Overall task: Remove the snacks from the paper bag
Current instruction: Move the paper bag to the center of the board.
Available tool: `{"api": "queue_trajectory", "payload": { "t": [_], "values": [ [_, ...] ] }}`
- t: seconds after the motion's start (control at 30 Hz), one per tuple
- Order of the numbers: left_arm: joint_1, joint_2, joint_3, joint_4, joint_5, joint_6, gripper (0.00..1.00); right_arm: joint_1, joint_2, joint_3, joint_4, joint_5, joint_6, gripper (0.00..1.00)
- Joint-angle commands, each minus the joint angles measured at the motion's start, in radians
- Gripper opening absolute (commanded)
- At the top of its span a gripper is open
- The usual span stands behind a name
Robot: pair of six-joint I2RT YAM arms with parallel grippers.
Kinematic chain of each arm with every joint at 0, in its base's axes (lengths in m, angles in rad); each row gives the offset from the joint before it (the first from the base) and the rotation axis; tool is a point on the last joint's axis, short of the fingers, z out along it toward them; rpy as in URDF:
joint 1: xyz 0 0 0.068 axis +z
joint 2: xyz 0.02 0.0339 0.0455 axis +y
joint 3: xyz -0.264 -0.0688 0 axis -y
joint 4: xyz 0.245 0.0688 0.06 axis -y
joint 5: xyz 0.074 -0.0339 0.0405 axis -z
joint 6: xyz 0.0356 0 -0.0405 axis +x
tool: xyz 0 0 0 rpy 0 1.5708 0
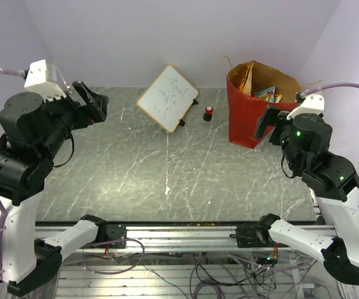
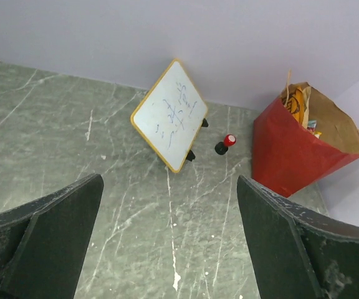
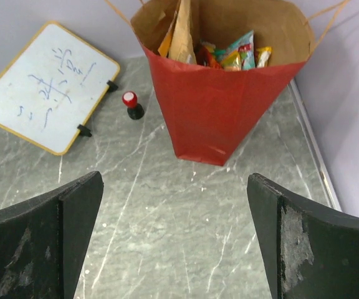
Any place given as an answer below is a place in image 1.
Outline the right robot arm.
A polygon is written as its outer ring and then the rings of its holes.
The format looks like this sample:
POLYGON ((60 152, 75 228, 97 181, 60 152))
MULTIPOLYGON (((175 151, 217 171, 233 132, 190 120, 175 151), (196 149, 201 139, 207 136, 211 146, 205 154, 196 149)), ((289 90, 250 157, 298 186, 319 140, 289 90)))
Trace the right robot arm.
POLYGON ((300 177, 316 196, 326 220, 336 230, 328 237, 290 224, 277 215, 260 218, 256 242, 276 242, 299 250, 320 262, 325 270, 344 284, 359 286, 359 177, 353 164, 329 152, 332 127, 321 113, 306 112, 287 120, 290 113, 267 106, 254 133, 261 137, 267 126, 274 131, 269 139, 280 146, 283 163, 291 179, 300 177))

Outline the teal candy packet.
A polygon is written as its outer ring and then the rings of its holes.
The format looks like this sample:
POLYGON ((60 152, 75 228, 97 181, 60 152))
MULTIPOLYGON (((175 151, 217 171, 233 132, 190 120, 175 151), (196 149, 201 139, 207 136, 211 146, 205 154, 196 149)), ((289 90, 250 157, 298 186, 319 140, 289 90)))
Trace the teal candy packet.
POLYGON ((274 98, 275 95, 275 86, 263 89, 259 92, 254 92, 254 96, 256 98, 268 98, 269 100, 271 98, 274 98))

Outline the red brown paper bag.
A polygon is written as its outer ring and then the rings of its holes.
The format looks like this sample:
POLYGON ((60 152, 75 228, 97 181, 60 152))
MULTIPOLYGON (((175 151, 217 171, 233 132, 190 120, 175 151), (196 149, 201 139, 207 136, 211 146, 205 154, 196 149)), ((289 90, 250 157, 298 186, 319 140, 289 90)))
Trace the red brown paper bag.
POLYGON ((269 102, 256 98, 254 92, 275 86, 276 94, 282 95, 279 103, 273 106, 291 111, 297 105, 296 93, 303 88, 311 88, 315 83, 300 85, 293 77, 281 71, 251 60, 239 64, 226 72, 227 100, 229 105, 229 141, 235 145, 253 149, 260 142, 254 137, 257 119, 263 114, 269 102), (243 94, 239 91, 239 83, 246 71, 247 65, 254 63, 252 73, 252 93, 243 94))

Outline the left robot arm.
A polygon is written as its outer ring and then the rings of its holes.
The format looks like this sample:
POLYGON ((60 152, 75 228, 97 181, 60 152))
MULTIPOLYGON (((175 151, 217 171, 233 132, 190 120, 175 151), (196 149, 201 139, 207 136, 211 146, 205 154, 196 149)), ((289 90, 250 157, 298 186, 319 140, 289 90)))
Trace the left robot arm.
POLYGON ((57 153, 74 130, 107 118, 106 95, 81 81, 73 86, 80 102, 66 94, 46 100, 22 92, 0 111, 0 284, 18 298, 49 283, 76 250, 107 241, 107 222, 92 215, 53 237, 35 238, 37 208, 57 153))

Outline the orange snack packet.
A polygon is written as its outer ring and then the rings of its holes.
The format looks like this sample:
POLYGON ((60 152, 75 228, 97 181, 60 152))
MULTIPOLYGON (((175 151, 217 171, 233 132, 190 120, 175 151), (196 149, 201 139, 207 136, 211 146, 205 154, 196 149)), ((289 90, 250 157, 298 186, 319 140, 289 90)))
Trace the orange snack packet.
POLYGON ((254 63, 247 65, 246 71, 242 76, 242 79, 239 83, 239 91, 246 95, 251 95, 252 93, 252 73, 253 73, 254 63))

